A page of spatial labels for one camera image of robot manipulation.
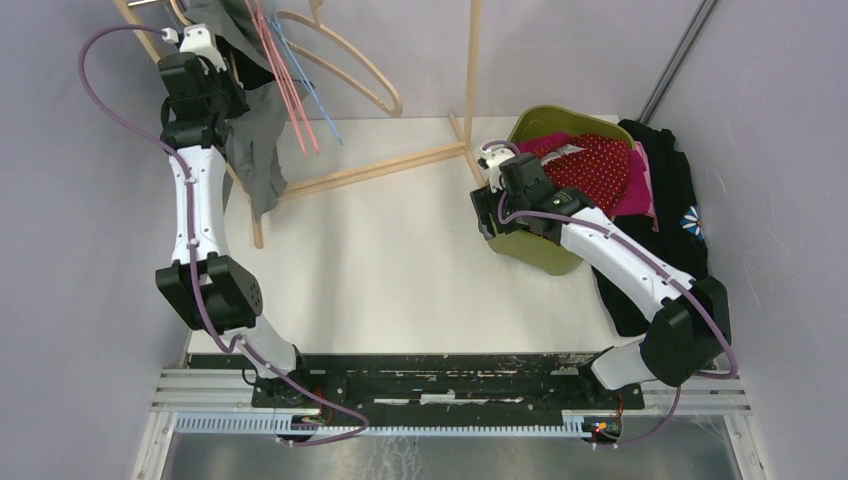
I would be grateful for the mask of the wooden hanger with grey skirt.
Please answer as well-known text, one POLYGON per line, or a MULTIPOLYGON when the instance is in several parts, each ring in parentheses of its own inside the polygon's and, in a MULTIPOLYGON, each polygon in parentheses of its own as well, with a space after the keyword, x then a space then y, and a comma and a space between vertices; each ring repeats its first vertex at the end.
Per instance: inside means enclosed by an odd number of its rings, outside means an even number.
POLYGON ((191 26, 192 21, 185 15, 186 6, 182 0, 168 0, 168 4, 173 12, 174 17, 184 26, 191 26))

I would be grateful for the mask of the magenta pleated skirt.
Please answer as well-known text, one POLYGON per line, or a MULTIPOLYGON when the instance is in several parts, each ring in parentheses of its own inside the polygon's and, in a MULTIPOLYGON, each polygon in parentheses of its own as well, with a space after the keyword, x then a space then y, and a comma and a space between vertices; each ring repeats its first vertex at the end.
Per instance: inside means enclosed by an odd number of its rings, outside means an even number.
MULTIPOLYGON (((533 153, 534 149, 543 144, 547 144, 549 141, 567 141, 576 136, 557 132, 536 139, 520 142, 518 144, 518 148, 522 153, 533 153)), ((612 209, 611 213, 605 213, 609 217, 646 215, 651 209, 652 194, 646 179, 645 161, 642 159, 641 154, 639 154, 634 148, 631 148, 629 162, 629 180, 625 192, 616 206, 612 209)))

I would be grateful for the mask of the grey skirt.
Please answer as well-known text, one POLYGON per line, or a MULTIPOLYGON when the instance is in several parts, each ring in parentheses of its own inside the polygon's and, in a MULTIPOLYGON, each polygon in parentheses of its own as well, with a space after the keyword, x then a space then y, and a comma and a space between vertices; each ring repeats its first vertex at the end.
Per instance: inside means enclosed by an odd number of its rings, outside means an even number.
POLYGON ((206 25, 221 54, 235 60, 249 110, 228 122, 232 133, 226 152, 259 220, 278 205, 288 186, 277 143, 290 114, 245 1, 190 1, 185 16, 206 25))

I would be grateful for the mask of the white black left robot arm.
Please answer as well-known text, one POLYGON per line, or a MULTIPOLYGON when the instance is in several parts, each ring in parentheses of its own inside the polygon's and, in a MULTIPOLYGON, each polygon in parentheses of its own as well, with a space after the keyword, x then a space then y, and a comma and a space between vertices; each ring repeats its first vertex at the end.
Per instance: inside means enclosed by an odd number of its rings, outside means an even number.
POLYGON ((225 238, 223 151, 228 120, 249 109, 245 92, 226 67, 196 53, 171 54, 158 68, 168 92, 161 139, 176 187, 177 231, 170 266, 155 274, 157 289, 190 330, 247 358, 258 386, 303 406, 314 379, 302 372, 297 347, 264 317, 258 280, 230 256, 225 238))

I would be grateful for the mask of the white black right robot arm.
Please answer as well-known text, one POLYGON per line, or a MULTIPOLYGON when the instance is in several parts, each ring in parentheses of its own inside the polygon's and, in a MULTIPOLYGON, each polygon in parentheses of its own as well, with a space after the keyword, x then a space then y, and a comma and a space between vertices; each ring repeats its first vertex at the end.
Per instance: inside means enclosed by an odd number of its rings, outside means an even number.
POLYGON ((602 408, 629 384, 657 380, 680 387, 693 376, 737 374, 728 295, 719 280, 697 280, 660 260, 579 189, 557 188, 532 153, 491 142, 477 163, 488 179, 471 198, 486 239, 528 233, 577 255, 617 286, 648 322, 644 335, 590 361, 591 372, 577 382, 585 405, 602 408))

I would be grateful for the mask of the red polka dot skirt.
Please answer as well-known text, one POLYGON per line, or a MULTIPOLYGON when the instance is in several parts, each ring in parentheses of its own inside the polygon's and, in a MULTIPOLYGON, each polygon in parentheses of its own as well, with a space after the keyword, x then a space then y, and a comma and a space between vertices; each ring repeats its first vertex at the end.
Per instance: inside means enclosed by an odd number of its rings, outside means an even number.
POLYGON ((629 180, 630 144, 588 133, 567 141, 549 141, 533 150, 557 189, 574 187, 610 214, 629 180))

